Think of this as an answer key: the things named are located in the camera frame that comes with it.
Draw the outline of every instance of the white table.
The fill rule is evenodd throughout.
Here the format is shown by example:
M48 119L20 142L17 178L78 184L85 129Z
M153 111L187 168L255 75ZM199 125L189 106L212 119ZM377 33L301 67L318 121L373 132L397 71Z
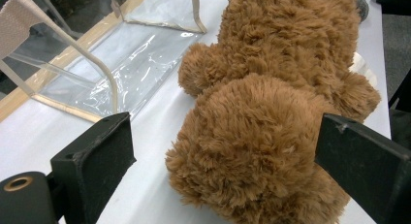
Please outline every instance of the white table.
M382 102L365 125L389 137L384 67L382 16L371 0L367 20L361 24L358 52L378 78ZM220 15L228 0L201 0L207 44L216 41ZM132 122L137 162L112 195L98 223L227 223L207 207L184 206L168 184L165 153L182 125L194 99L177 85L174 72ZM49 159L92 124L29 100L0 123L0 180L15 174L51 171ZM374 223L353 201L340 223Z

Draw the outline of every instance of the teddy bear's body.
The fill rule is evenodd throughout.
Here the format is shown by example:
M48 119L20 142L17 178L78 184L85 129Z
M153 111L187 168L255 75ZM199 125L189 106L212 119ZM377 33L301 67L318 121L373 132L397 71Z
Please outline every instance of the teddy bear's body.
M363 121L379 102L348 71L356 0L229 0L218 43L179 83L199 96L166 161L183 201L236 223L334 223L348 202L314 163L324 112Z

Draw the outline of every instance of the teddy bear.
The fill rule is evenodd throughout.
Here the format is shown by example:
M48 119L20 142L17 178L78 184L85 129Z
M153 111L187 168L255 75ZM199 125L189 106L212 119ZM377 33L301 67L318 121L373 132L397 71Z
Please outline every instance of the teddy bear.
M322 115L359 122L380 101L351 73L357 0L229 0L218 42L178 82L196 97L166 155L182 202L233 223L338 222L349 196L315 164Z

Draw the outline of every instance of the tabletop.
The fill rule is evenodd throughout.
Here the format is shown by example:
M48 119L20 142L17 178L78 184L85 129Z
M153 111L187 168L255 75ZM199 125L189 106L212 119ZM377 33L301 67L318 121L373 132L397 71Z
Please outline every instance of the tabletop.
M358 53L377 76L382 101L364 124L389 138L381 8L373 0L366 1L370 10L360 26ZM227 4L228 0L201 0L200 15L208 32L200 42L216 42ZM118 185L98 223L228 223L208 207L184 206L168 184L165 153L194 103L178 86L174 71L133 120L137 162ZM0 180L29 171L48 174L49 159L91 125L37 101L26 101L0 123ZM340 223L374 222L351 200Z

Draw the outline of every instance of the fluffy brown fur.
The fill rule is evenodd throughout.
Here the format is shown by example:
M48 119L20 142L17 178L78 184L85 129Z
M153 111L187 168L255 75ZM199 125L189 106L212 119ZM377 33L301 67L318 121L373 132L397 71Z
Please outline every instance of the fluffy brown fur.
M193 45L179 82L199 95L171 186L236 223L334 223L348 202L314 163L322 114L363 121L379 102L348 67L356 0L229 0L218 44Z

